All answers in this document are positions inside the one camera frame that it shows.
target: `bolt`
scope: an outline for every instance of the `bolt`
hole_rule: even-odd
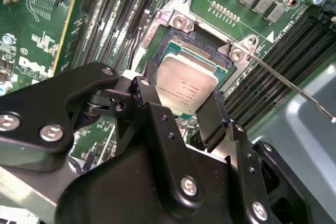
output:
[[[12,131],[20,125],[20,119],[17,116],[4,114],[0,115],[0,131]]]
[[[186,25],[186,19],[181,16],[176,16],[173,20],[174,27],[177,29],[183,29]]]
[[[237,61],[237,60],[240,59],[240,54],[234,53],[234,54],[232,54],[232,58],[233,58],[234,61]]]
[[[147,79],[141,79],[141,82],[145,84],[146,86],[150,86],[151,83]]]
[[[14,39],[10,34],[4,34],[2,36],[2,41],[6,44],[6,45],[12,45],[14,44]]]
[[[40,130],[40,137],[47,142],[56,142],[63,137],[63,130],[55,125],[46,125]]]
[[[237,129],[239,129],[240,131],[244,131],[243,127],[241,127],[239,124],[236,124]]]
[[[192,25],[188,25],[188,26],[187,26],[187,30],[188,30],[188,31],[193,30],[193,26],[192,26]]]
[[[254,201],[252,203],[252,209],[254,214],[257,216],[259,220],[266,221],[267,220],[267,213],[265,208],[259,202]]]
[[[181,179],[181,188],[185,192],[185,194],[189,196],[195,196],[197,194],[196,183],[187,177]]]
[[[264,147],[265,147],[265,149],[268,150],[269,152],[272,151],[271,146],[269,146],[268,144],[264,144]]]
[[[109,76],[113,75],[113,71],[110,68],[103,68],[101,71]]]
[[[247,43],[249,44],[249,46],[253,46],[255,45],[255,43],[257,42],[256,38],[255,37],[251,37],[251,39],[249,39],[247,41]]]

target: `ram slot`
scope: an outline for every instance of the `ram slot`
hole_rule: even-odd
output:
[[[307,77],[309,77],[322,63],[324,63],[334,52],[336,51],[336,42],[330,47],[327,45],[325,47],[324,53],[321,54],[319,58],[313,58],[311,61],[307,62],[304,66],[306,67],[306,71],[302,72],[298,76],[293,79],[293,83],[300,84]],[[282,92],[277,92],[275,98],[274,96],[270,96],[270,102],[267,106],[263,107],[261,111],[258,111],[254,114],[246,114],[240,120],[245,121],[245,125],[247,129],[252,128],[258,121],[260,121],[270,110],[274,108],[277,104],[283,102],[286,97],[292,92],[287,86],[281,87]]]
[[[304,15],[270,50],[264,61],[299,85],[336,51],[335,37],[327,26]],[[235,121],[250,129],[282,103],[290,92],[291,89],[272,74],[256,66],[226,99],[226,109]]]
[[[301,18],[301,20],[294,24],[291,31],[289,31],[287,35],[285,35],[285,37],[283,37],[265,56],[264,62],[271,67],[273,67],[276,62],[280,62],[281,57],[285,55],[289,47],[291,47],[299,39],[299,36],[302,33],[310,29],[315,23],[316,20],[314,19]],[[226,99],[226,108],[231,110],[232,107],[238,104],[240,100],[246,96],[246,93],[249,92],[250,89],[254,88],[254,84],[267,73],[267,70],[262,67],[257,67],[253,70],[246,79],[249,80],[250,83],[246,85],[239,85],[238,88],[229,96],[229,99]]]
[[[128,19],[134,15],[132,11],[134,9],[135,4],[137,4],[137,0],[126,0],[124,7],[120,10],[120,14],[118,19],[114,25],[115,33],[121,33],[123,26],[127,23]],[[110,56],[113,55],[113,51],[115,50],[115,44],[119,38],[119,36],[115,36],[115,33],[110,34],[104,49],[101,58],[101,62],[107,63]]]
[[[128,48],[133,43],[134,37],[136,35],[136,32],[138,30],[139,22],[141,20],[142,14],[145,9],[149,9],[152,5],[154,0],[141,0],[138,9],[135,12],[134,18],[131,21],[131,24],[129,26],[129,29],[127,30],[126,36],[121,43],[120,50],[118,51],[116,55],[116,60],[114,67],[116,69],[120,68],[120,65],[122,64],[122,60],[124,59],[124,56],[127,55]]]
[[[94,61],[94,58],[98,55],[97,49],[101,43],[102,36],[105,33],[105,29],[111,29],[109,26],[109,19],[112,15],[113,8],[116,6],[118,0],[107,0],[104,8],[100,12],[99,23],[93,33],[92,39],[88,46],[87,56],[85,58],[84,64]]]
[[[75,58],[72,61],[71,68],[76,68],[83,65],[87,57],[88,45],[92,38],[92,32],[99,22],[99,15],[102,11],[102,6],[106,0],[92,0],[90,10],[86,15],[85,26],[76,49]]]
[[[298,45],[296,46],[295,50],[292,50],[284,60],[281,62],[278,61],[278,64],[276,66],[273,65],[273,68],[278,73],[287,73],[285,69],[294,61],[298,61],[298,57],[302,55],[302,52],[307,47],[307,45],[311,44],[317,36],[319,36],[322,32],[322,27],[313,27],[312,30],[309,30],[307,40],[301,40],[298,41]],[[230,109],[230,115],[234,116],[235,118],[238,117],[243,111],[248,110],[250,107],[253,107],[253,104],[255,105],[255,96],[259,95],[262,96],[264,92],[267,92],[269,89],[269,85],[272,81],[277,80],[273,75],[266,74],[264,78],[260,78],[258,82],[254,83],[254,91],[250,92],[249,94],[246,94],[244,96],[244,100],[246,102],[244,105],[236,105]]]

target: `motherboard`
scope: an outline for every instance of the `motherboard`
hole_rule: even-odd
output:
[[[333,1],[0,0],[0,93],[93,61],[120,74],[155,66],[160,100],[186,141],[214,90],[250,130],[292,90],[249,55],[303,85],[336,58],[334,21],[321,13]],[[94,165],[113,157],[115,128],[102,117],[80,129],[70,155]]]

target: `dimm slot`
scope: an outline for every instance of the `dimm slot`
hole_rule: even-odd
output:
[[[321,49],[323,49],[330,41],[331,41],[332,37],[330,35],[325,35],[323,37],[323,40],[320,40],[321,43],[318,43],[313,50],[311,50],[311,53],[301,53],[301,54],[297,54],[298,57],[300,57],[301,55],[305,55],[304,59],[299,60],[293,67],[291,67],[290,69],[286,70],[284,69],[283,72],[286,73],[284,74],[284,77],[287,78],[288,80],[291,80],[293,82],[295,82],[295,75],[297,75],[297,73],[299,72],[299,70],[303,69],[304,66],[306,66],[307,64],[310,64],[311,60],[315,58],[316,54],[318,52],[321,51]],[[262,105],[262,103],[266,103],[269,100],[272,101],[273,105],[276,105],[276,103],[278,102],[278,99],[274,100],[274,95],[276,93],[279,92],[279,90],[286,88],[287,86],[285,86],[282,82],[280,82],[278,79],[276,79],[275,77],[272,76],[271,80],[269,80],[268,82],[262,83],[258,88],[260,88],[262,85],[266,86],[266,92],[260,92],[258,94],[258,99],[257,102],[254,103],[254,105],[252,105],[250,108],[246,108],[244,110],[241,110],[240,113],[238,112],[238,115],[233,115],[235,118],[239,117],[239,114],[244,114],[244,117],[250,117],[249,115],[251,113],[255,113],[256,109]]]
[[[117,0],[106,0],[106,3],[104,4],[104,8],[103,10],[100,12],[100,17],[99,17],[99,23],[101,24],[101,26],[104,26],[107,24],[109,17],[112,14],[113,11],[113,7],[116,5]],[[88,46],[88,50],[86,53],[86,58],[84,61],[84,64],[87,64],[89,62],[92,62],[96,56],[96,51],[97,48],[100,44],[102,35],[104,33],[104,27],[99,27],[99,25],[97,25],[97,27],[95,28],[95,31],[93,33],[93,36],[90,44]]]
[[[125,55],[125,52],[127,52],[127,47],[129,44],[131,44],[131,42],[134,40],[134,37],[138,31],[138,25],[139,22],[141,20],[141,15],[144,12],[145,9],[149,9],[150,6],[152,5],[154,0],[141,0],[138,9],[136,10],[136,14],[134,15],[134,19],[132,19],[131,21],[131,25],[129,26],[129,29],[126,33],[126,36],[123,40],[123,42],[121,43],[121,50],[118,51],[117,55],[116,55],[116,63],[115,63],[115,67],[116,69],[120,68],[120,65],[122,64],[122,59],[123,56]]]
[[[336,42],[330,47],[330,50],[325,52],[322,57],[320,57],[317,61],[315,61],[311,66],[310,69],[304,73],[302,73],[298,79],[296,80],[297,83],[303,82],[306,78],[308,78],[325,60],[327,60],[334,52],[336,51]],[[278,103],[281,103],[286,97],[292,92],[291,89],[287,88],[283,91],[280,95],[278,95],[277,100]],[[246,123],[245,128],[250,129],[252,128],[257,122],[259,122],[267,113],[270,111],[275,104],[270,104],[266,106],[259,114],[251,117],[251,120]]]
[[[302,33],[304,33],[307,29],[309,29],[314,23],[315,20],[307,20],[305,19],[305,17],[303,17],[302,20],[300,22],[297,22],[292,28],[293,32],[288,32],[287,35],[283,38],[285,41],[278,42],[268,53],[268,55],[264,59],[265,63],[273,67],[273,65],[286,53],[286,51],[289,50],[289,48],[299,39],[300,35],[302,35]],[[265,69],[259,66],[252,73],[250,73],[248,80],[250,80],[251,83],[247,85],[242,84],[237,87],[237,89],[226,100],[227,109],[229,110],[231,107],[236,105],[244,97],[244,93],[248,92],[251,88],[253,88],[253,84],[267,73],[268,72]]]
[[[125,5],[122,9],[119,10],[120,14],[118,15],[118,19],[116,19],[115,25],[113,26],[113,29],[115,31],[121,31],[121,28],[127,21],[128,17],[130,16],[136,0],[125,0]],[[115,47],[115,43],[118,40],[118,36],[114,36],[114,34],[110,34],[107,43],[105,44],[103,48],[103,55],[101,58],[101,62],[107,63],[109,57],[112,55],[112,51]]]
[[[307,45],[309,45],[312,41],[314,41],[316,39],[317,36],[319,36],[321,34],[322,28],[321,27],[315,27],[313,28],[313,30],[309,31],[309,35],[306,36],[308,37],[307,40],[301,40],[298,41],[298,45],[296,46],[296,49],[293,50],[285,59],[283,59],[283,61],[281,61],[282,64],[277,64],[276,66],[273,66],[273,68],[278,72],[278,73],[283,73],[285,72],[284,70],[286,69],[286,67],[288,65],[290,65],[294,60],[296,60],[302,53],[302,51],[307,47]],[[246,99],[246,101],[250,101],[250,102],[245,102],[243,106],[241,105],[236,105],[230,108],[230,113],[232,116],[237,117],[239,111],[243,111],[245,109],[247,109],[248,107],[250,107],[251,103],[255,103],[254,102],[254,96],[256,94],[261,94],[264,90],[267,90],[269,87],[269,82],[270,80],[276,80],[276,78],[269,74],[266,79],[259,79],[257,82],[255,82],[253,85],[253,87],[255,88],[254,92],[250,92],[249,95],[245,94],[244,95],[244,99]]]
[[[80,42],[78,43],[77,50],[75,53],[75,58],[72,61],[71,68],[78,67],[78,64],[82,65],[82,62],[79,62],[79,60],[83,60],[82,54],[86,51],[88,40],[91,38],[91,21],[93,20],[93,16],[99,12],[100,0],[92,0],[92,4],[90,6],[90,10],[88,11],[86,15],[86,21],[85,26],[83,28],[83,32],[80,38]]]
[[[289,69],[284,69],[284,72],[286,72],[284,76],[294,84],[300,84],[335,51],[335,43],[330,47],[330,42],[333,40],[334,37],[331,33],[326,34],[322,38],[315,36],[315,41],[312,43],[315,46],[311,49],[304,50],[300,54],[301,56],[305,55],[304,59],[299,60],[294,66],[289,66]],[[266,83],[266,86],[270,87],[270,90],[254,97],[254,105],[252,107],[248,108],[248,110],[241,111],[238,115],[233,115],[233,118],[246,129],[250,129],[254,125],[253,122],[258,122],[258,120],[265,116],[291,92],[290,88],[275,78]]]

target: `green circuit board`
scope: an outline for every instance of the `green circuit board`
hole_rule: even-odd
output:
[[[111,36],[113,22],[117,20],[114,18],[121,15],[121,6],[127,3],[126,0],[116,0],[119,8],[113,9],[106,19],[110,22],[110,26],[101,26],[99,19],[103,17],[93,12],[92,6],[99,4],[99,1],[103,3],[108,0],[94,1],[0,0],[0,60],[2,61],[0,68],[9,72],[10,82],[14,86],[12,91],[91,61],[104,61],[114,67],[116,55],[120,54],[119,42],[123,41],[124,31],[129,26],[128,20],[126,19],[124,26],[121,26],[118,33],[113,35],[116,41],[115,47],[105,58],[103,49],[108,46],[109,40],[104,36]],[[156,11],[168,1],[153,0],[149,8],[150,17],[147,20],[147,27],[155,18]],[[268,15],[258,13],[254,10],[255,7],[247,6],[240,0],[192,0],[191,12],[236,41],[251,34],[256,35],[259,43],[255,55],[262,58],[310,5],[306,0],[272,0],[272,4],[278,4],[284,9],[284,13],[276,22],[271,22],[267,19]],[[93,47],[94,50],[89,50],[83,44],[83,37],[91,36],[91,33],[87,32],[87,24],[92,19],[100,24],[102,32],[101,39],[97,40],[97,46]],[[145,60],[155,55],[168,32],[169,28],[163,26],[157,30],[138,65],[139,72],[142,72]],[[94,57],[88,58],[88,52]],[[124,53],[120,71],[126,68],[127,60],[128,51]],[[227,71],[225,78],[229,78],[235,68],[232,67]],[[243,78],[246,74],[247,72],[244,72],[239,78]],[[101,119],[90,127],[80,129],[76,133],[76,144],[72,155],[84,158],[94,145],[105,145],[109,137],[107,149],[110,151],[115,144],[113,126],[113,120]]]

